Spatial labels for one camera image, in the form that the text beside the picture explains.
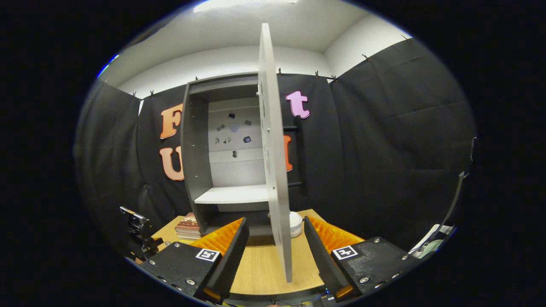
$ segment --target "white shelf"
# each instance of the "white shelf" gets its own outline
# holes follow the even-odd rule
[[[269,200],[266,185],[213,187],[196,200],[196,204],[241,204]]]

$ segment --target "orange letter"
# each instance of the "orange letter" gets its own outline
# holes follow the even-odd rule
[[[161,139],[166,139],[176,134],[176,129],[173,127],[173,124],[175,126],[180,125],[182,105],[183,103],[161,112],[161,116],[163,117],[163,131],[161,132]]]
[[[288,143],[292,140],[288,135],[284,135],[284,157],[286,159],[286,171],[291,171],[294,167],[288,162]]]
[[[161,158],[163,159],[163,170],[165,175],[169,177],[170,180],[184,180],[184,169],[182,168],[182,146],[176,148],[178,152],[178,158],[180,159],[180,171],[175,172],[173,169],[173,160],[171,159],[171,153],[173,153],[172,148],[163,148],[159,151]]]

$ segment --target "white round object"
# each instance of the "white round object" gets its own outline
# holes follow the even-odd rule
[[[301,233],[303,218],[297,212],[290,211],[290,237],[295,238]]]

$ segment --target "white wall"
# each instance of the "white wall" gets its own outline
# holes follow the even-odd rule
[[[332,74],[340,76],[370,57],[411,36],[380,17],[370,14],[349,28],[324,53]]]
[[[213,76],[258,71],[258,46],[228,47],[197,52],[162,63],[124,82],[118,88],[144,98],[150,91],[159,93],[195,80]],[[333,73],[323,54],[274,47],[277,69],[282,73],[330,76]]]

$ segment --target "stack of books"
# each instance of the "stack of books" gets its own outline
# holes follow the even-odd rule
[[[195,241],[201,238],[199,225],[193,212],[188,213],[174,229],[180,241]]]

